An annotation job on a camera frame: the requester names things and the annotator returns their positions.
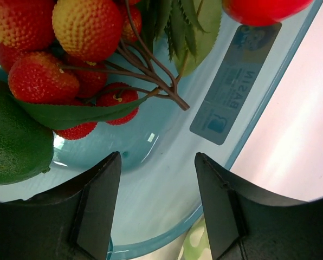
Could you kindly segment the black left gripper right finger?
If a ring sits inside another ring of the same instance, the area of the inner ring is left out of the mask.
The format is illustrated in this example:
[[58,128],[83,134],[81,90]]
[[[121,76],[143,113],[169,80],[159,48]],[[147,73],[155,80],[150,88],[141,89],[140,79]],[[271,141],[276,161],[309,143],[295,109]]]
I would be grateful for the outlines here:
[[213,259],[323,259],[323,197],[270,192],[204,153],[195,168]]

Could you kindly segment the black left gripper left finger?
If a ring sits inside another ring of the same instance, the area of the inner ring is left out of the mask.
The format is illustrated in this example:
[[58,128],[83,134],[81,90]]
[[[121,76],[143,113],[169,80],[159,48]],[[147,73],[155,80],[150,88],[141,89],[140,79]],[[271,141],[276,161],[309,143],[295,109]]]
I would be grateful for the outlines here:
[[0,259],[110,259],[121,155],[27,200],[0,202]]

